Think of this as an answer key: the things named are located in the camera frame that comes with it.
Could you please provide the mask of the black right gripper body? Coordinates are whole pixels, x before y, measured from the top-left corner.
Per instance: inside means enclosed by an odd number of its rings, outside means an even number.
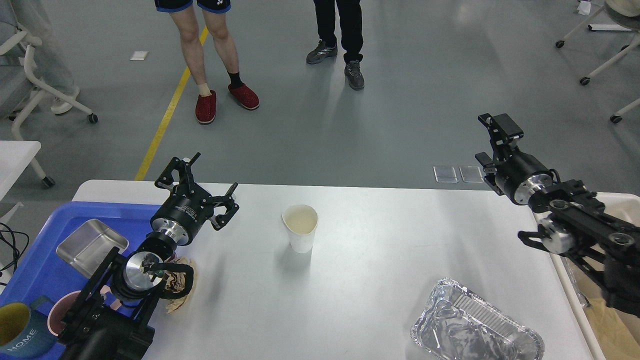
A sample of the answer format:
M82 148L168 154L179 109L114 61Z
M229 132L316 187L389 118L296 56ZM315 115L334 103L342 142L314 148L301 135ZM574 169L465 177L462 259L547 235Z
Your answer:
M515 152L495 167L496 186L515 205L528 205L534 193L553 184L553 173L530 153Z

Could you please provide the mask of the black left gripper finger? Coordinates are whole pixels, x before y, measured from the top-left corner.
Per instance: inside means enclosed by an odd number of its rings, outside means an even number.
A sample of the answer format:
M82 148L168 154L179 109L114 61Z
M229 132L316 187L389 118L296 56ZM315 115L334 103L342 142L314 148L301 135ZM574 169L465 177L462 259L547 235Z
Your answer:
M224 228L240 209L238 203L233 198L233 194L238 187L238 183L234 182L226 194L212 196L209 195L202 200L202 208L205 211L205 219L210 221L215 231ZM215 209L223 207L224 213L215 214Z
M169 190L170 195L167 201L174 198L203 201L206 198L205 189L195 182L192 173L192 165L200 156L201 153L197 152L192 158L186 160L173 157L160 173L154 185L157 188Z

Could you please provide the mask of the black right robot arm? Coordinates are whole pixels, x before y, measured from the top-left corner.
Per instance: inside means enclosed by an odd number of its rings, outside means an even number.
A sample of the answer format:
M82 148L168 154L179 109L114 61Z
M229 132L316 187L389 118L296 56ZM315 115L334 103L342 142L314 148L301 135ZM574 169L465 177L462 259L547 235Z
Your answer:
M569 259L592 282L605 304L633 316L640 314L640 244L638 226L606 214L597 193L580 180L560 180L517 142L523 130L503 113L478 116L487 129L493 155L476 153L484 182L517 206L542 214L537 230L520 231L526 246Z

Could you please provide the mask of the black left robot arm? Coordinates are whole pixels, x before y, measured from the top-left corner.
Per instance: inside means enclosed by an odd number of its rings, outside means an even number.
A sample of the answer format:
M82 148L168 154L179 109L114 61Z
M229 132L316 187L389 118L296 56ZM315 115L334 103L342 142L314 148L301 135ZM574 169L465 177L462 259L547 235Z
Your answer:
M141 360L153 343L149 322L159 301L190 294L194 268L170 258L205 223L219 231L239 210L238 183L212 195L195 181L192 166L200 156L169 161L154 182L170 194L151 217L151 231L129 255L110 249L64 313L62 360Z

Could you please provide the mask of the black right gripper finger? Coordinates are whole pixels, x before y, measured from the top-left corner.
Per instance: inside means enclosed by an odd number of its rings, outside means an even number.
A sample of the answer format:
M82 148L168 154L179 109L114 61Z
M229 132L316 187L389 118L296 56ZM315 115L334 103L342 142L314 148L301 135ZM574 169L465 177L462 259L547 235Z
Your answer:
M489 133L493 161L506 161L519 151L517 142L524 137L524 131L508 114L485 113L477 119Z
M504 192L496 183L496 173L498 172L494 160L487 155L486 152L476 153L474 158L478 161L483 172L483 181L487 186L492 189L498 196L503 196Z

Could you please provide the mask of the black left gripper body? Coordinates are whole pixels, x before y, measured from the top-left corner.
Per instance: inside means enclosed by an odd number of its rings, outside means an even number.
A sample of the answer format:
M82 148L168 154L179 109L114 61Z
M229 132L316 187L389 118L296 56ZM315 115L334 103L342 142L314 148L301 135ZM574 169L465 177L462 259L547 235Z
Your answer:
M213 206L201 203L201 198L172 194L151 217L153 231L166 235L176 246L187 246L213 216Z

